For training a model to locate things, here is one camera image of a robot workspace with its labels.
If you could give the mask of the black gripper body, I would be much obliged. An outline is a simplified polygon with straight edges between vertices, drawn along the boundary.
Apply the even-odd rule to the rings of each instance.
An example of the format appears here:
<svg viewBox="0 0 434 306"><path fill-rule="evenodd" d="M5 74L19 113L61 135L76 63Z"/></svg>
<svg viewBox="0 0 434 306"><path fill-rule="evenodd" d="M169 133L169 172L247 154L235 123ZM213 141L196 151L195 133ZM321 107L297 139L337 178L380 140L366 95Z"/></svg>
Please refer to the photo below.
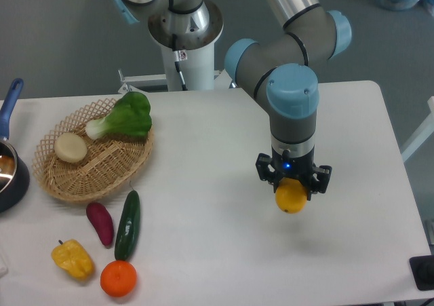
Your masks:
<svg viewBox="0 0 434 306"><path fill-rule="evenodd" d="M273 178L302 178L313 175L315 149L301 157L288 157L272 149Z"/></svg>

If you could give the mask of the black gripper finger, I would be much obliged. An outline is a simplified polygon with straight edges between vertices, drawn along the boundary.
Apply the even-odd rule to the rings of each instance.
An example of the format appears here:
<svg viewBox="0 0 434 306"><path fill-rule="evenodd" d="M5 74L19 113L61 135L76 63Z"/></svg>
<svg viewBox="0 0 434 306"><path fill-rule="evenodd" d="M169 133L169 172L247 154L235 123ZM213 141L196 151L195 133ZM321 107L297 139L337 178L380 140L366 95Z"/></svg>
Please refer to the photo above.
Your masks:
<svg viewBox="0 0 434 306"><path fill-rule="evenodd" d="M308 190L307 193L308 200L311 200L312 195L314 194L326 192L330 182L331 175L332 175L332 166L327 166L327 165L316 166L315 164L313 165L312 170L309 173L308 181L306 185L306 188Z"/></svg>
<svg viewBox="0 0 434 306"><path fill-rule="evenodd" d="M259 153L255 162L256 170L261 181L267 181L270 185L278 185L281 180L279 170L275 167L271 156Z"/></svg>

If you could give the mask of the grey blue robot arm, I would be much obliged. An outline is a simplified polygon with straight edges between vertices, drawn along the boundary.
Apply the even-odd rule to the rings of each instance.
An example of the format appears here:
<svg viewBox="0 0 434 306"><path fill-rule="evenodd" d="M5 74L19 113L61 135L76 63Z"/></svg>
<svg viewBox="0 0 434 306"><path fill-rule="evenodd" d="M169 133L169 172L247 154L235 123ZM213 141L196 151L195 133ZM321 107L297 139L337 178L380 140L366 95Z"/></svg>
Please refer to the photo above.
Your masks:
<svg viewBox="0 0 434 306"><path fill-rule="evenodd" d="M113 0L130 24L146 22L161 48L170 91L214 87L214 44L223 30L222 14L210 0ZM324 193L330 166L314 162L318 80L312 67L343 52L351 25L318 0L267 0L283 29L269 45L235 42L224 69L269 116L270 155L260 154L256 169L276 195L303 201Z"/></svg>

